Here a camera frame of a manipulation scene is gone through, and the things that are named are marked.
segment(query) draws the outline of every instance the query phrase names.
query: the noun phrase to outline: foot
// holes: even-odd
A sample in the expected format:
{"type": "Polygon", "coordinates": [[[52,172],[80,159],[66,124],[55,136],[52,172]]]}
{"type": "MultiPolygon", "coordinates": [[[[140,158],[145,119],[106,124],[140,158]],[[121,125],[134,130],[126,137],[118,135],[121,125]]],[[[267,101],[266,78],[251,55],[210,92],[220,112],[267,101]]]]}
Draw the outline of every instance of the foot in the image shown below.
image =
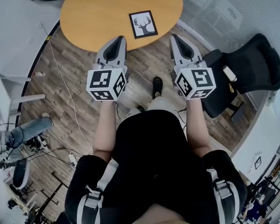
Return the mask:
{"type": "Polygon", "coordinates": [[[153,99],[162,95],[163,81],[159,77],[155,77],[153,80],[153,99]]]}
{"type": "Polygon", "coordinates": [[[50,115],[47,112],[42,113],[42,117],[43,118],[50,118],[50,120],[52,121],[52,126],[51,127],[54,126],[53,120],[51,119],[50,115]]]}
{"type": "Polygon", "coordinates": [[[47,112],[42,113],[43,118],[50,118],[49,114],[47,112]]]}
{"type": "Polygon", "coordinates": [[[137,109],[138,109],[141,113],[145,112],[145,109],[144,109],[141,105],[139,105],[139,106],[137,107],[137,109]]]}

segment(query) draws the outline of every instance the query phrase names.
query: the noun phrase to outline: round wooden table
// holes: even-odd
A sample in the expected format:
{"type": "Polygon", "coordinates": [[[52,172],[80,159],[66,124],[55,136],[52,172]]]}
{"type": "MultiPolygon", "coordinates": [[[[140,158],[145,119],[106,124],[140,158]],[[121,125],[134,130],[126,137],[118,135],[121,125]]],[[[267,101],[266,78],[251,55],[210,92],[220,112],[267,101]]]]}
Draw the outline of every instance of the round wooden table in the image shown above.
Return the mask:
{"type": "Polygon", "coordinates": [[[79,48],[98,52],[123,35],[127,50],[144,47],[166,34],[182,13],[182,0],[65,0],[60,25],[65,37],[79,48]],[[134,38],[129,14],[150,10],[158,35],[134,38]]]}

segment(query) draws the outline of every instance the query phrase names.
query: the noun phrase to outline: desk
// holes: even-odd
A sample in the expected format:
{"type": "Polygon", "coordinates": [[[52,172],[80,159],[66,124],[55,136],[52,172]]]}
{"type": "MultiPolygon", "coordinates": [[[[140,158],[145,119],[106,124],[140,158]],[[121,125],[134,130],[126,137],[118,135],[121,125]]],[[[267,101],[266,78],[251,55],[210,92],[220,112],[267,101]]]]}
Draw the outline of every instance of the desk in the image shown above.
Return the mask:
{"type": "Polygon", "coordinates": [[[98,52],[123,35],[127,50],[144,47],[166,34],[182,13],[182,0],[65,0],[60,25],[65,37],[79,48],[98,52]],[[151,10],[158,35],[135,39],[129,14],[151,10]]]}
{"type": "MultiPolygon", "coordinates": [[[[23,97],[12,97],[11,90],[18,84],[24,84],[29,82],[31,78],[29,77],[4,77],[0,75],[0,123],[9,123],[10,115],[19,115],[20,113],[10,113],[10,108],[12,104],[18,104],[27,101],[33,101],[38,99],[43,99],[46,97],[45,94],[40,95],[30,95],[23,97]]],[[[0,130],[8,130],[8,125],[0,126],[0,130]]]]}

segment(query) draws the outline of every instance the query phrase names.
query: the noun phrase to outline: shoulder strap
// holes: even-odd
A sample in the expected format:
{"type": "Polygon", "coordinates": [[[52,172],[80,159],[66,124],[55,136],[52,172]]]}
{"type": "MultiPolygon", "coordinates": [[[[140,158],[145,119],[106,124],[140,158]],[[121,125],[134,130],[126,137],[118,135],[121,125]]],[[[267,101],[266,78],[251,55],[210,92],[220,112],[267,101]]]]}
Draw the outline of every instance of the shoulder strap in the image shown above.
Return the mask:
{"type": "Polygon", "coordinates": [[[108,185],[108,183],[113,178],[116,170],[118,168],[118,163],[111,159],[108,163],[105,172],[102,178],[97,183],[97,188],[92,190],[88,185],[85,187],[89,190],[88,195],[82,197],[79,202],[78,209],[77,209],[77,224],[84,224],[83,223],[83,211],[87,210],[87,212],[91,212],[92,215],[96,212],[95,217],[95,224],[100,224],[100,215],[99,210],[102,208],[104,196],[103,192],[108,185]]]}
{"type": "Polygon", "coordinates": [[[239,213],[239,196],[232,182],[220,180],[215,169],[207,169],[211,174],[214,195],[217,202],[220,224],[231,224],[239,213]]]}

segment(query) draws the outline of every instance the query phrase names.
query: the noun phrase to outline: power strip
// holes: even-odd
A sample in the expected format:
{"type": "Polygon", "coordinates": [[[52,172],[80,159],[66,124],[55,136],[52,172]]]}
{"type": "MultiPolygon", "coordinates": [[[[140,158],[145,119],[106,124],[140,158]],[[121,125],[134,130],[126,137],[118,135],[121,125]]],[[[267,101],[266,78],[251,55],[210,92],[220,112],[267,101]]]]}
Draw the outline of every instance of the power strip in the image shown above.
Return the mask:
{"type": "Polygon", "coordinates": [[[75,156],[73,154],[69,154],[70,162],[74,164],[74,167],[78,164],[75,156]]]}

